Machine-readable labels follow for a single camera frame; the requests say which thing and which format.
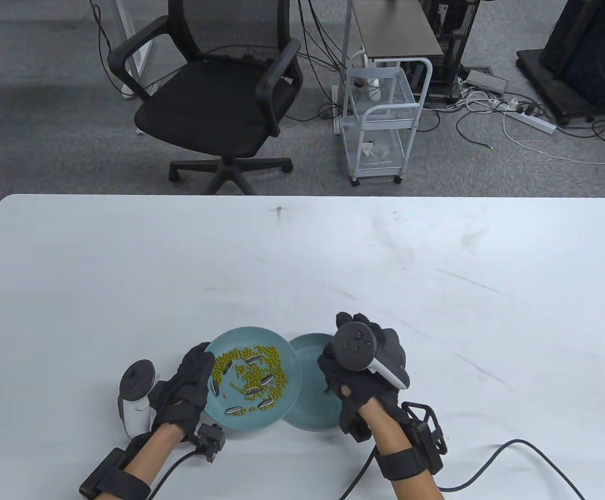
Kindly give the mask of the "person's left hand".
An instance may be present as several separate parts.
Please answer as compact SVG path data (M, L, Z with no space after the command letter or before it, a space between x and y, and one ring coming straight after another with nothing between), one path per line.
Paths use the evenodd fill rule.
M149 406L155 411L151 431L162 424L173 424L183 431L183 441L195 443L195 431L201 412L207 404L209 379L216 358L200 343L184 355L176 374L168 381L158 381L148 394Z

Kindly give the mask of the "person's right hand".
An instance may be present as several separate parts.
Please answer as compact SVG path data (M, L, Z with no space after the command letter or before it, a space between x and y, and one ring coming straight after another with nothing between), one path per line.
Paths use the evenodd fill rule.
M398 423L409 415L398 402L399 391L409 388L406 354L394 329L383 328L363 314L336 315L337 331L317 364L327 390L342 400L343 419L352 419L376 398Z

